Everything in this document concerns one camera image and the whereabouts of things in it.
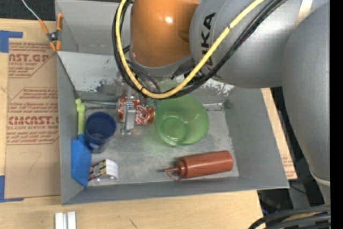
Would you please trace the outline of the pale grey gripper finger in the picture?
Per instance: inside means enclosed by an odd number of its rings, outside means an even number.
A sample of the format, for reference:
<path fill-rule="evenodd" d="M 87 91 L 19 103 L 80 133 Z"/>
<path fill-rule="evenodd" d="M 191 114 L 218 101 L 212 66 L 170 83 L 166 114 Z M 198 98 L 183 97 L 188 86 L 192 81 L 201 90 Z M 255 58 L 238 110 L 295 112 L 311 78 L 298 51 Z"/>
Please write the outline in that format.
<path fill-rule="evenodd" d="M 129 135 L 135 127 L 135 109 L 132 102 L 126 102 L 123 108 L 122 135 Z"/>

